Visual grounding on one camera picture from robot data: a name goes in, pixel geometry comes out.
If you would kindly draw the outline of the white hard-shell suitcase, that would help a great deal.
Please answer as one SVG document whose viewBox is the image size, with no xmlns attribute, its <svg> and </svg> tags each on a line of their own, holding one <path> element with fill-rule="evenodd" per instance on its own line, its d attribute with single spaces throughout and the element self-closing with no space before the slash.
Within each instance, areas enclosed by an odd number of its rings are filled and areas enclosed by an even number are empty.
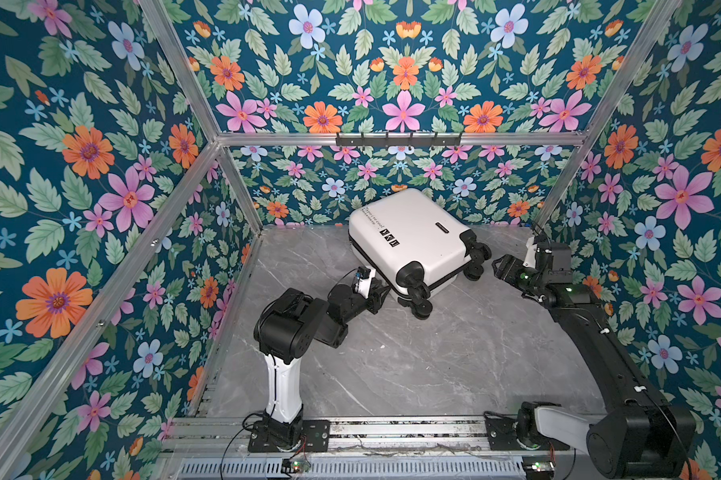
<svg viewBox="0 0 721 480">
<path fill-rule="evenodd" d="M 348 239 L 363 265 L 398 304 L 426 320 L 432 297 L 460 274 L 480 280 L 491 250 L 477 234 L 416 189 L 368 203 L 348 218 Z"/>
</svg>

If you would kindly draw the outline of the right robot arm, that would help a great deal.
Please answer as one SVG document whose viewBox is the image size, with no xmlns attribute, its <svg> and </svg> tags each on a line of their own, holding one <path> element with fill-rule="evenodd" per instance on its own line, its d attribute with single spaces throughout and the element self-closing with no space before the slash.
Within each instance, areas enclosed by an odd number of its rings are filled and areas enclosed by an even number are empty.
<svg viewBox="0 0 721 480">
<path fill-rule="evenodd" d="M 568 246 L 540 242 L 532 262 L 504 255 L 494 276 L 543 306 L 575 345 L 603 400 L 602 416 L 585 416 L 549 402 L 525 402 L 515 435 L 525 447 L 556 440 L 585 451 L 608 479 L 672 478 L 691 471 L 695 420 L 671 405 L 632 361 L 608 324 L 594 291 L 575 284 Z"/>
</svg>

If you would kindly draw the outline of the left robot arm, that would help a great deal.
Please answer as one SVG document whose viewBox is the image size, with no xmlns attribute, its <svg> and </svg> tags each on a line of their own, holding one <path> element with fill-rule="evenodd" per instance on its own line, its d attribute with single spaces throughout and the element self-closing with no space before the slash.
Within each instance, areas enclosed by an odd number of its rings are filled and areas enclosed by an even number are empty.
<svg viewBox="0 0 721 480">
<path fill-rule="evenodd" d="M 390 287 L 377 279 L 338 284 L 326 299 L 290 288 L 268 305 L 254 327 L 254 340 L 268 368 L 268 406 L 262 428 L 287 444 L 304 431 L 300 395 L 302 357 L 320 342 L 338 348 L 348 337 L 348 325 L 358 315 L 376 314 Z"/>
</svg>

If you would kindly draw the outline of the left small circuit board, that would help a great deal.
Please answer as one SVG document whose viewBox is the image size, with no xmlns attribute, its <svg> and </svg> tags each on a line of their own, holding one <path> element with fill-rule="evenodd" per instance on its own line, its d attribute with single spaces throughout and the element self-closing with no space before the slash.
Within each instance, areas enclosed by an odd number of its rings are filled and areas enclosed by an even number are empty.
<svg viewBox="0 0 721 480">
<path fill-rule="evenodd" d="M 280 473 L 286 476 L 306 474 L 312 470 L 312 464 L 308 460 L 284 459 Z"/>
</svg>

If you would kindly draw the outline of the small circuit board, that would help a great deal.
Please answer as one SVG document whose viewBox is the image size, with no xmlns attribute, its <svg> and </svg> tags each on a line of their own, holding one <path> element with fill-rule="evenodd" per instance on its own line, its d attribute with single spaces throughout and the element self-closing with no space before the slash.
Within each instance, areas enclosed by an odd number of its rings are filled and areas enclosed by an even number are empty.
<svg viewBox="0 0 721 480">
<path fill-rule="evenodd" d="M 286 476 L 306 474 L 312 470 L 312 464 L 308 460 L 284 459 L 280 473 Z"/>
<path fill-rule="evenodd" d="M 529 460 L 522 463 L 526 480 L 552 480 L 555 464 L 552 461 Z"/>
</svg>

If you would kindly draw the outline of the right small circuit board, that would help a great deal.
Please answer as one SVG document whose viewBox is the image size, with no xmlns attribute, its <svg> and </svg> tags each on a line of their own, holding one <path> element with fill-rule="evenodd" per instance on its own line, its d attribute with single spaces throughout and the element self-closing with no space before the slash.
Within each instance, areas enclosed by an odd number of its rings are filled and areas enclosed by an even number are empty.
<svg viewBox="0 0 721 480">
<path fill-rule="evenodd" d="M 552 480 L 555 464 L 552 461 L 529 460 L 522 463 L 526 480 Z"/>
</svg>

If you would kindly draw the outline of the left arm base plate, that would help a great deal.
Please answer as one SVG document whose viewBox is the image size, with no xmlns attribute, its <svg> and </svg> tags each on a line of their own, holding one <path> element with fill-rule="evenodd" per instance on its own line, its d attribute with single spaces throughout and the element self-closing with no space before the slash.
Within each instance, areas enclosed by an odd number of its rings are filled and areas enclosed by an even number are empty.
<svg viewBox="0 0 721 480">
<path fill-rule="evenodd" d="M 254 430 L 248 441 L 250 453 L 296 453 L 296 451 L 326 452 L 332 433 L 332 422 L 328 420 L 296 419 L 292 424 L 274 420 L 260 420 L 254 423 Z"/>
</svg>

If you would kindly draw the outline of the black wall hook rack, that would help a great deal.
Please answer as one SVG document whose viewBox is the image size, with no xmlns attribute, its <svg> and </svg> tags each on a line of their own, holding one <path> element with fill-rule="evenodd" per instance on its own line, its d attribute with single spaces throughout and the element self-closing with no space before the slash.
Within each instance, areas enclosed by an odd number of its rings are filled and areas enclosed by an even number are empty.
<svg viewBox="0 0 721 480">
<path fill-rule="evenodd" d="M 410 133 L 344 133 L 334 137 L 336 146 L 348 147 L 450 147 L 460 146 L 461 134 L 445 134 L 432 132 Z"/>
</svg>

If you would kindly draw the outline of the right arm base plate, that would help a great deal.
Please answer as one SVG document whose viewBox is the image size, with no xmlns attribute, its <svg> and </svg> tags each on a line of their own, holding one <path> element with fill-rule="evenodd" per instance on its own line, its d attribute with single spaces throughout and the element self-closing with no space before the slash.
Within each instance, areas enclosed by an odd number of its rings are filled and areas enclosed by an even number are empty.
<svg viewBox="0 0 721 480">
<path fill-rule="evenodd" d="M 515 415 L 484 411 L 486 438 L 492 450 L 568 451 L 570 446 L 541 435 L 529 411 Z"/>
</svg>

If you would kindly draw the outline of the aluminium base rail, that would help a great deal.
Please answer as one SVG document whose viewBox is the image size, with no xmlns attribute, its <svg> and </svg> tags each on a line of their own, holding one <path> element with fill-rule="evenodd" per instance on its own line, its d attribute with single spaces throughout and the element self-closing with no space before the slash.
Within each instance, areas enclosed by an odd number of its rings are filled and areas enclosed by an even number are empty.
<svg viewBox="0 0 721 480">
<path fill-rule="evenodd" d="M 482 414 L 444 416 L 326 417 L 332 422 L 328 451 L 323 454 L 542 456 L 568 451 L 492 450 Z M 162 457 L 216 457 L 248 454 L 248 441 L 256 418 L 188 418 L 174 421 L 174 430 L 162 443 Z"/>
</svg>

